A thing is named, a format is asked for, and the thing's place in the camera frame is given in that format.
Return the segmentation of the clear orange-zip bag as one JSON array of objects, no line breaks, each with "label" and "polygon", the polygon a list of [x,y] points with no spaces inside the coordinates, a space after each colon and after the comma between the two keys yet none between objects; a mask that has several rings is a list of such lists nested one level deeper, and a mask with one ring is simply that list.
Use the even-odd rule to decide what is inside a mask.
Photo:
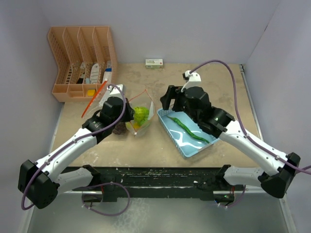
[{"label": "clear orange-zip bag", "polygon": [[124,91],[123,84],[105,81],[83,112],[82,118],[86,121],[82,127],[91,132],[113,131],[115,125],[126,116],[127,99]]}]

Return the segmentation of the red grape bunch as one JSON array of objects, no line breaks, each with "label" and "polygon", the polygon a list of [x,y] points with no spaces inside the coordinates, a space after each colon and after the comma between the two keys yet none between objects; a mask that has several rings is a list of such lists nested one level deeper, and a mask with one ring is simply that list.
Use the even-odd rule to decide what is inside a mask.
[{"label": "red grape bunch", "polygon": [[119,122],[115,125],[115,128],[113,129],[112,133],[116,135],[125,134],[127,132],[126,128],[126,122]]}]

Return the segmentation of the green chili pepper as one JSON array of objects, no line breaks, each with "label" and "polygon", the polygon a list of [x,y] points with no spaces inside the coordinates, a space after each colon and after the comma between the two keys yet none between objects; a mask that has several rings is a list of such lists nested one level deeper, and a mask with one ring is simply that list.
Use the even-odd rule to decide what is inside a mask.
[{"label": "green chili pepper", "polygon": [[199,137],[197,135],[195,135],[185,124],[183,124],[178,118],[176,117],[170,117],[167,116],[167,118],[169,118],[170,120],[172,120],[174,123],[176,123],[179,127],[181,127],[191,138],[195,139],[195,140],[199,140],[199,141],[203,141],[205,143],[210,143],[208,140]]}]

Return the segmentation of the green bumpy fruit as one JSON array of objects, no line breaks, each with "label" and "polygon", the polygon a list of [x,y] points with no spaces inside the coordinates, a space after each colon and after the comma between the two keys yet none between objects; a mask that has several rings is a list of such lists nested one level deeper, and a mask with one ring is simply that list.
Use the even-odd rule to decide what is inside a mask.
[{"label": "green bumpy fruit", "polygon": [[134,122],[142,126],[145,123],[145,121],[148,120],[149,109],[146,107],[135,107],[134,111],[135,111]]}]

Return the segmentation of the yellow banana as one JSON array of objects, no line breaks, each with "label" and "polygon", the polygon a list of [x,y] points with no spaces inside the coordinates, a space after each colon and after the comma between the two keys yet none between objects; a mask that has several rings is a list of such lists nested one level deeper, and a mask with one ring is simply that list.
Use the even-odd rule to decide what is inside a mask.
[{"label": "yellow banana", "polygon": [[132,126],[134,130],[138,130],[140,128],[140,125],[136,122],[130,123],[130,126]]}]

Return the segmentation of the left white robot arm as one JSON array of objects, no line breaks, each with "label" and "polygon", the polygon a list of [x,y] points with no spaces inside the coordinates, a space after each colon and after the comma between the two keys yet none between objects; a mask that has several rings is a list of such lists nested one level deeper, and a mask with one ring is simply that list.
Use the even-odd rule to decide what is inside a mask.
[{"label": "left white robot arm", "polygon": [[101,182],[100,173],[90,165],[72,171],[64,169],[84,152],[110,136],[121,122],[134,118],[134,110],[125,96],[109,97],[103,107],[86,120],[82,127],[63,145],[45,157],[21,166],[18,190],[22,193],[21,208],[43,209],[64,192],[85,187],[95,190]]}]

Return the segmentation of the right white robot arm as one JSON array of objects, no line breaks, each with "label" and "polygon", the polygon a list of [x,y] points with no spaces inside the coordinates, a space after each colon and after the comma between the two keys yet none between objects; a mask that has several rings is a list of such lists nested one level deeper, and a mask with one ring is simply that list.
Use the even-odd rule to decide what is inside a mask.
[{"label": "right white robot arm", "polygon": [[244,132],[231,114],[211,105],[201,87],[182,90],[180,86],[170,85],[160,98],[163,110],[169,109],[171,100],[174,100],[173,111],[184,112],[203,132],[229,143],[258,164],[258,167],[223,166],[216,178],[221,190],[232,185],[250,185],[261,187],[275,198],[284,197],[296,175],[294,167],[300,162],[296,153],[278,151],[250,132]]}]

